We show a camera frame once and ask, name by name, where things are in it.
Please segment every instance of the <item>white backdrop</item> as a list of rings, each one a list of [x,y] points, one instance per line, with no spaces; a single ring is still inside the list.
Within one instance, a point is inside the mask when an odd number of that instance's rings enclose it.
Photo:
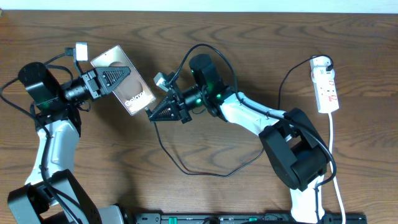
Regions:
[[[398,13],[398,0],[0,0],[2,9]]]

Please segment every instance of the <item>white cable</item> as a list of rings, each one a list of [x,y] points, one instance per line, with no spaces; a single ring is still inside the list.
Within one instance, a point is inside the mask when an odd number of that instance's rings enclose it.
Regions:
[[[331,154],[333,150],[333,119],[331,118],[331,113],[328,113],[328,115],[329,115],[329,127],[330,127],[329,151]],[[333,172],[333,166],[331,165],[331,163],[330,163],[330,170],[331,172]],[[346,213],[344,210],[343,200],[341,199],[340,190],[338,188],[336,177],[333,178],[333,185],[335,186],[336,196],[341,210],[341,223],[346,224]]]

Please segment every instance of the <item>brown tabletop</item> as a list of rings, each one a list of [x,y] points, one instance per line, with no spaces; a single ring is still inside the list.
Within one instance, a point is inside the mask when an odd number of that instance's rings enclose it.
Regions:
[[[5,11],[0,17],[0,83],[16,77],[29,62],[44,62],[88,42],[90,59],[120,45],[159,101],[165,93],[152,81],[157,72],[176,71],[186,51],[204,42],[222,51],[238,74],[239,89],[271,108],[287,71],[315,54],[335,61],[340,109],[333,113],[333,155],[345,209],[365,213],[369,223],[398,219],[398,16],[377,14],[191,13]],[[226,82],[232,77],[212,54]],[[71,58],[67,66],[76,76]],[[84,63],[83,69],[91,66]],[[328,118],[317,112],[310,65],[285,83],[283,110],[298,107],[322,138]],[[60,82],[62,72],[53,73]],[[184,67],[178,84],[194,84]],[[29,109],[32,98],[18,83],[5,97]],[[0,223],[13,223],[7,196],[22,187],[39,145],[33,121],[0,102]],[[291,208],[288,188],[267,156],[234,176],[189,177],[172,164],[157,142],[145,112],[129,116],[114,96],[81,113],[82,134],[75,154],[75,177],[97,207],[116,202],[132,210],[165,213],[264,213]],[[261,150],[244,128],[193,115],[193,121],[159,123],[164,145],[191,170],[227,174]],[[333,184],[323,188],[323,207],[340,212]]]

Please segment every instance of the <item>power outlet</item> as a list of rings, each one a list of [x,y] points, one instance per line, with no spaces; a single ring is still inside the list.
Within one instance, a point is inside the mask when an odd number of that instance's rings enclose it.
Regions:
[[[330,64],[330,59],[324,56],[310,60],[311,79],[319,113],[331,113],[339,108],[334,79],[335,70],[326,70]]]

